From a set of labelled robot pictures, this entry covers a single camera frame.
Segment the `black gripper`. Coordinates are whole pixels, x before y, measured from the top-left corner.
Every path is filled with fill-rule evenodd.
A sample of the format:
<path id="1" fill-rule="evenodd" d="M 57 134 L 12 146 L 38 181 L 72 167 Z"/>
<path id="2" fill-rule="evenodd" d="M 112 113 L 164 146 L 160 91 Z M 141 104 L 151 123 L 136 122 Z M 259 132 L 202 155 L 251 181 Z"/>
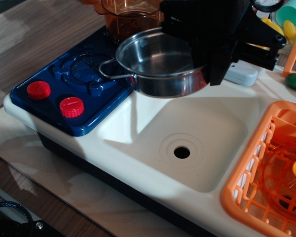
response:
<path id="1" fill-rule="evenodd" d="M 255 12 L 275 12 L 283 4 L 282 0 L 267 5 L 260 0 L 164 0 L 162 31 L 189 42 L 193 66 L 206 67 L 210 86 L 216 86 L 238 60 L 274 67 L 287 40 Z"/>

